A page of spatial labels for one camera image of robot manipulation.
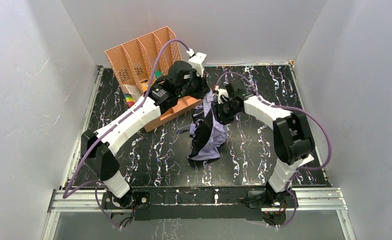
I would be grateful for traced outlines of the lavender folding umbrella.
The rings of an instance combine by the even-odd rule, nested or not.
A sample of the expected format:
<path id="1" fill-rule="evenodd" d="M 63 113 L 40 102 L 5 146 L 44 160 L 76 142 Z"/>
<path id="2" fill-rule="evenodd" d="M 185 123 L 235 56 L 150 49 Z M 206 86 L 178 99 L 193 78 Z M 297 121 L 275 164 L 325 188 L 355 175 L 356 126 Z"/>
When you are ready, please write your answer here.
<path id="1" fill-rule="evenodd" d="M 220 148 L 227 140 L 227 128 L 219 123 L 212 110 L 217 102 L 214 90 L 203 98 L 202 104 L 194 108 L 190 125 L 177 130 L 177 133 L 189 133 L 192 138 L 191 152 L 187 159 L 191 161 L 215 161 L 220 158 Z"/>

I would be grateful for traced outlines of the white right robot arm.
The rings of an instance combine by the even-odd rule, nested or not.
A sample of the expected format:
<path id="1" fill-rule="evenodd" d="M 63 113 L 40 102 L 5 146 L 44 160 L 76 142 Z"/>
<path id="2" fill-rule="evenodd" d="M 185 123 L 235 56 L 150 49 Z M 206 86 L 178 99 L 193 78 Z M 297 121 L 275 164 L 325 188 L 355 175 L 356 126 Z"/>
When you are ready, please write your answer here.
<path id="1" fill-rule="evenodd" d="M 278 202 L 290 194 L 292 176 L 302 165 L 313 160 L 315 148 L 308 119 L 303 112 L 292 112 L 274 105 L 262 96 L 246 89 L 241 81 L 220 88 L 215 86 L 218 102 L 213 112 L 218 122 L 230 124 L 238 113 L 245 113 L 263 122 L 273 130 L 273 146 L 277 156 L 273 173 L 266 182 L 264 198 L 268 203 Z"/>

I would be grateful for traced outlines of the colourful marker pen pack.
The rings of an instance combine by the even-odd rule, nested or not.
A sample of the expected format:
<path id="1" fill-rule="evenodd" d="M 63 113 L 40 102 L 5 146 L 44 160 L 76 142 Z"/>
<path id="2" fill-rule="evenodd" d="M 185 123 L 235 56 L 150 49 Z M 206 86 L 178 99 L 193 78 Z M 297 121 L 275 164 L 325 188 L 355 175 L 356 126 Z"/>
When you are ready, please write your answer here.
<path id="1" fill-rule="evenodd" d="M 127 107 L 131 108 L 133 105 L 136 104 L 136 102 L 139 100 L 141 97 L 140 94 L 128 94 L 128 93 L 123 93 L 124 99 L 125 99 L 125 104 Z"/>

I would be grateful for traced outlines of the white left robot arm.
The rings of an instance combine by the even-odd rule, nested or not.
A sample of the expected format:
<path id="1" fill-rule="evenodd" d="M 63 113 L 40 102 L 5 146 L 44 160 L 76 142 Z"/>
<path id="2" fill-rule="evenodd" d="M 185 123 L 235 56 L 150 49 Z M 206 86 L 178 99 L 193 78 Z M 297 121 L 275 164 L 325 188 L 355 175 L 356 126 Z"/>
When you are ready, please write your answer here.
<path id="1" fill-rule="evenodd" d="M 92 169 L 99 180 L 118 199 L 130 194 L 131 187 L 120 173 L 116 154 L 122 145 L 149 122 L 178 104 L 184 97 L 202 99 L 208 92 L 205 63 L 191 58 L 176 61 L 162 75 L 150 82 L 145 95 L 110 124 L 81 136 L 84 152 L 81 165 Z"/>

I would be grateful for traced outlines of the orange plastic desk organizer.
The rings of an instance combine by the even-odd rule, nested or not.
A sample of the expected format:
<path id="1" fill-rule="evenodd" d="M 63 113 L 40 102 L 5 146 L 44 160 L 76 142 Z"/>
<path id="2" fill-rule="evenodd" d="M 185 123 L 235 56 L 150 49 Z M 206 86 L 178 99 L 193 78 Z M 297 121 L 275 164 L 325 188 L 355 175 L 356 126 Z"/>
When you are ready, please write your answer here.
<path id="1" fill-rule="evenodd" d="M 169 27 L 163 27 L 105 52 L 123 93 L 140 94 L 143 97 L 150 82 L 168 73 L 169 67 L 181 59 L 180 40 Z M 189 111 L 202 99 L 184 97 L 178 104 L 146 124 L 150 132 L 173 118 Z"/>

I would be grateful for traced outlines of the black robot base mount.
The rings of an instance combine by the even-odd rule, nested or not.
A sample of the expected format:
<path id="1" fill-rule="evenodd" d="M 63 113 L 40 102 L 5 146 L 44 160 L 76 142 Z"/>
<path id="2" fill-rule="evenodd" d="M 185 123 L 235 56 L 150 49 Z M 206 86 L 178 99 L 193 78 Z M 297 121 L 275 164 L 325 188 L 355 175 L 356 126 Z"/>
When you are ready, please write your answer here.
<path id="1" fill-rule="evenodd" d="M 136 221 L 159 219 L 246 219 L 282 226 L 299 206 L 293 189 L 275 193 L 265 186 L 134 187 L 119 199 L 110 191 L 103 210 Z"/>

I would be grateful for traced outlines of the white yellow card box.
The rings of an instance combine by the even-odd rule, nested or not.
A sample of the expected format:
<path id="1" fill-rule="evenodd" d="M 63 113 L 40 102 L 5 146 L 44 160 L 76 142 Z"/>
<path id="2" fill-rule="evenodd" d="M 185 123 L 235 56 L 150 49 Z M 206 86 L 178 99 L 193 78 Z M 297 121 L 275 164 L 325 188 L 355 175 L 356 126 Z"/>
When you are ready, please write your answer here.
<path id="1" fill-rule="evenodd" d="M 307 156 L 300 158 L 295 163 L 296 163 L 297 167 L 299 168 L 299 167 L 305 166 L 306 164 L 308 164 L 308 163 L 310 163 L 312 161 L 314 161 L 314 157 L 310 153 Z"/>

